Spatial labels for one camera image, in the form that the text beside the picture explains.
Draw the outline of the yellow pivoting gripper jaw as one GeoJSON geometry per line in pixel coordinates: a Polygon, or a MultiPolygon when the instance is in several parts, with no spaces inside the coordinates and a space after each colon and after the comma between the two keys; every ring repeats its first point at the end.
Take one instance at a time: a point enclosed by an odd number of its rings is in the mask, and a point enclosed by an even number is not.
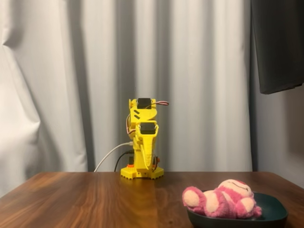
{"type": "Polygon", "coordinates": [[[153,150],[155,147],[155,141],[158,134],[158,125],[137,125],[136,126],[136,139],[140,139],[143,142],[145,149],[145,158],[147,169],[138,170],[150,170],[153,164],[153,150]]]}

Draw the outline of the yellow gripper body with servo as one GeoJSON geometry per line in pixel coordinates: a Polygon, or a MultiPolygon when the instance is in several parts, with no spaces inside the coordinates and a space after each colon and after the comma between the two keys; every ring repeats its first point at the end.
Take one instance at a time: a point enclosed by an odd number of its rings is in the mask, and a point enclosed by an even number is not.
{"type": "Polygon", "coordinates": [[[129,115],[129,133],[135,131],[136,125],[142,122],[154,121],[156,120],[157,110],[152,109],[130,109],[129,115]]]}

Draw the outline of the yellow static gripper jaw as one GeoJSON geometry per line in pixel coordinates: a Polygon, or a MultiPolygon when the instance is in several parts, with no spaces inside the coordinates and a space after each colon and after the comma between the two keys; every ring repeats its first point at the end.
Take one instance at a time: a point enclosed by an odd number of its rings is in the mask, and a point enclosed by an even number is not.
{"type": "Polygon", "coordinates": [[[145,158],[145,149],[143,146],[143,141],[136,139],[136,159],[135,164],[137,169],[147,169],[146,158],[145,158]]]}

